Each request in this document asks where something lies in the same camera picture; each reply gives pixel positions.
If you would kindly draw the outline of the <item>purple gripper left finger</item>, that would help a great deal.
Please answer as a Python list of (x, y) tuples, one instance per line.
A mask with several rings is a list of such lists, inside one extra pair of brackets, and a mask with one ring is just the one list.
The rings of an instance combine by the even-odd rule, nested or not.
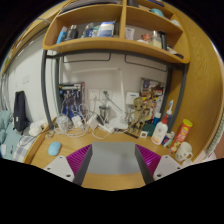
[(92, 145), (87, 145), (67, 157), (56, 157), (44, 170), (81, 186), (91, 157)]

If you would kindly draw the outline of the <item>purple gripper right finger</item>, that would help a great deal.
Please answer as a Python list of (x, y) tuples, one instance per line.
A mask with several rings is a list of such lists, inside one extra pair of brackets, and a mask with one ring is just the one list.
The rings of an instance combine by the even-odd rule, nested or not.
[(140, 145), (135, 145), (135, 156), (145, 184), (160, 180), (182, 169), (182, 166), (169, 155), (159, 156)]

